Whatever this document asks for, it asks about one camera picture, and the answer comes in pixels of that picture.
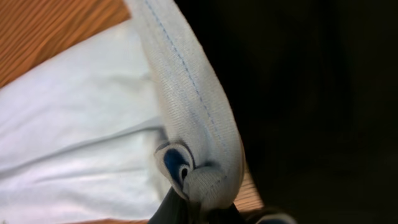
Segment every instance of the blue stitched seam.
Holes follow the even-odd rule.
[[[187,73],[188,73],[188,78],[191,80],[192,85],[193,85],[193,87],[195,88],[195,91],[196,91],[196,93],[197,93],[197,95],[198,95],[198,97],[199,97],[199,100],[200,100],[200,102],[202,103],[203,107],[205,108],[205,110],[206,110],[206,112],[207,112],[207,116],[210,118],[210,121],[211,121],[211,123],[213,124],[213,127],[214,127],[214,129],[215,129],[215,131],[216,131],[216,134],[217,134],[218,138],[220,139],[220,141],[221,141],[221,143],[222,143],[222,145],[223,145],[223,147],[224,147],[224,152],[226,152],[226,145],[225,145],[224,141],[221,139],[220,134],[218,133],[216,124],[215,124],[213,118],[211,117],[211,115],[210,115],[210,113],[209,113],[209,111],[208,111],[208,109],[207,109],[207,106],[206,106],[205,103],[203,102],[202,97],[201,97],[200,94],[199,94],[198,88],[197,88],[195,82],[193,81],[193,78],[192,78],[192,76],[191,76],[191,73],[189,72],[188,67],[187,67],[187,65],[185,64],[184,59],[182,58],[182,56],[180,55],[180,52],[179,52],[179,51],[177,50],[177,48],[175,47],[175,45],[174,45],[172,39],[170,38],[169,34],[167,33],[167,31],[166,31],[165,27],[163,26],[162,22],[160,21],[160,19],[157,17],[157,14],[155,13],[155,11],[154,11],[154,9],[152,8],[152,6],[149,4],[149,2],[148,2],[147,0],[145,0],[145,4],[148,6],[148,8],[149,8],[149,10],[151,11],[152,15],[155,17],[157,23],[158,23],[158,24],[161,26],[161,28],[163,29],[163,32],[164,32],[164,34],[166,35],[166,38],[170,41],[170,43],[171,43],[171,45],[172,45],[172,47],[173,47],[173,50],[177,53],[178,57],[180,58],[180,60],[181,60],[181,62],[182,62],[182,65],[183,65],[184,68],[185,68],[185,71],[187,71]]]

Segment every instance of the dark cloth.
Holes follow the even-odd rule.
[[[398,1],[176,0],[266,206],[398,222]]]
[[[148,224],[245,224],[234,204],[227,209],[213,210],[205,217],[200,217],[198,208],[189,205],[171,188]]]

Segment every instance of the white fabric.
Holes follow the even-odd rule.
[[[226,208],[243,181],[244,153],[223,88],[173,0],[126,2],[142,37],[172,143],[156,152],[158,167],[175,191],[199,203],[202,211]],[[178,172],[184,169],[188,174],[182,180]]]
[[[131,21],[5,86],[0,90],[0,222],[150,218],[170,187],[152,159],[158,115]]]

